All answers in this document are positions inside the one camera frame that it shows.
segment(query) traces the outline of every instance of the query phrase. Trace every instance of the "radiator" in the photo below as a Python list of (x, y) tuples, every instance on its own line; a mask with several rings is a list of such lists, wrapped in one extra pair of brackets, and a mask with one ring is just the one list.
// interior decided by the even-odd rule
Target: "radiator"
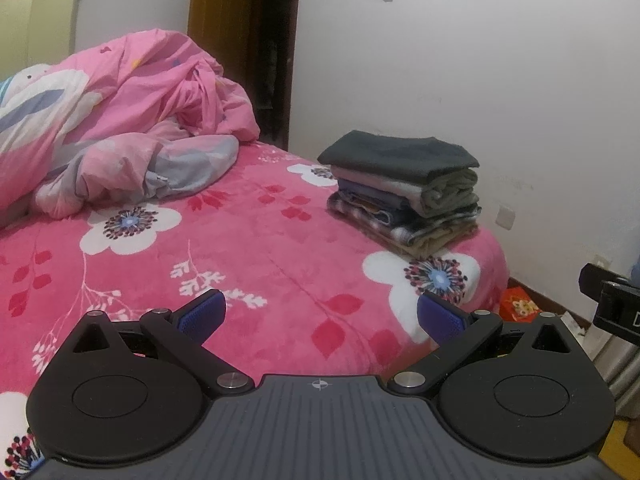
[(583, 342), (616, 399), (616, 414), (628, 418), (640, 416), (640, 347), (596, 326), (591, 326)]

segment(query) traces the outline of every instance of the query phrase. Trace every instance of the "plaid fabric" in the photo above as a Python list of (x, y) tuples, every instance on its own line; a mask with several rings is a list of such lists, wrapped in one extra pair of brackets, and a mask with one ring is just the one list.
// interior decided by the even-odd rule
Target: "plaid fabric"
[(329, 197), (326, 206), (327, 209), (331, 211), (336, 211), (348, 216), (370, 231), (380, 234), (389, 240), (393, 240), (400, 246), (407, 247), (419, 243), (422, 238), (429, 236), (437, 230), (463, 224), (473, 224), (482, 211), (480, 206), (473, 205), (434, 218), (415, 219), (407, 224), (391, 228), (364, 211), (364, 209), (345, 202), (339, 192), (335, 192)]

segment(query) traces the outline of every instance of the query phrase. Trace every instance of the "circular pad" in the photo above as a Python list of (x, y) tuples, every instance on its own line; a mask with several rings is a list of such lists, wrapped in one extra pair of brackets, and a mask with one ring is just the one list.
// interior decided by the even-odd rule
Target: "circular pad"
[(108, 375), (89, 379), (74, 392), (78, 410), (98, 418), (113, 418), (134, 412), (146, 400), (145, 383), (126, 375)]
[(114, 359), (108, 350), (72, 354), (66, 364), (47, 370), (28, 400), (31, 429), (48, 453), (109, 466), (147, 459), (199, 419), (200, 386), (173, 364)]
[(522, 416), (553, 415), (569, 402), (562, 384), (537, 375), (503, 379), (495, 385), (494, 396), (505, 410)]
[(511, 461), (560, 462), (597, 450), (615, 405), (587, 357), (582, 364), (570, 355), (531, 349), (469, 364), (445, 380), (440, 411), (472, 446)]

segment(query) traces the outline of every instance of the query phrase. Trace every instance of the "crosshair symbol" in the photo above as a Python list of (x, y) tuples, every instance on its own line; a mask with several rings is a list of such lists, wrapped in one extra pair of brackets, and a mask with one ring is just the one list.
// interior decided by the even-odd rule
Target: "crosshair symbol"
[(327, 381), (325, 381), (324, 379), (321, 378), (317, 378), (315, 381), (313, 381), (311, 384), (314, 388), (316, 388), (318, 391), (331, 386), (331, 384), (329, 384)]

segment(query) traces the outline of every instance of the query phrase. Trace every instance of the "folded clothes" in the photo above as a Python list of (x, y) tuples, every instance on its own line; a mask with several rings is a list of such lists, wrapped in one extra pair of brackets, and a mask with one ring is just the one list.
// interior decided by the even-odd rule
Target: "folded clothes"
[(334, 142), (321, 153), (318, 161), (416, 184), (425, 184), (443, 173), (479, 166), (462, 146), (435, 137), (401, 139), (357, 130)]
[(362, 173), (332, 166), (331, 172), (339, 182), (361, 184), (359, 193), (369, 198), (380, 198), (391, 204), (403, 206), (406, 202), (423, 218), (439, 216), (455, 209), (478, 202), (474, 185), (478, 182), (475, 171), (456, 170), (434, 177), (426, 184), (413, 184), (386, 176)]
[(439, 229), (451, 228), (460, 224), (473, 223), (480, 215), (482, 209), (477, 206), (469, 206), (462, 208), (451, 214), (425, 220), (418, 220), (399, 225), (397, 227), (389, 227), (382, 222), (367, 214), (361, 208), (351, 205), (340, 196), (340, 192), (334, 192), (327, 200), (327, 209), (337, 211), (349, 216), (364, 225), (367, 229), (377, 234), (395, 241), (397, 244), (405, 247), (411, 247), (428, 235), (433, 234)]
[(329, 210), (346, 216), (346, 219), (360, 227), (365, 234), (395, 252), (405, 253), (414, 258), (426, 258), (440, 250), (444, 245), (458, 237), (471, 234), (478, 226), (473, 219), (465, 219), (462, 222), (447, 226), (436, 227), (430, 232), (411, 237), (410, 244), (406, 244), (408, 229), (391, 229), (380, 225), (374, 219), (367, 217), (361, 209), (353, 207), (334, 193), (327, 202)]
[(409, 201), (401, 196), (338, 179), (338, 191), (343, 200), (357, 206), (386, 226), (396, 226), (419, 218)]

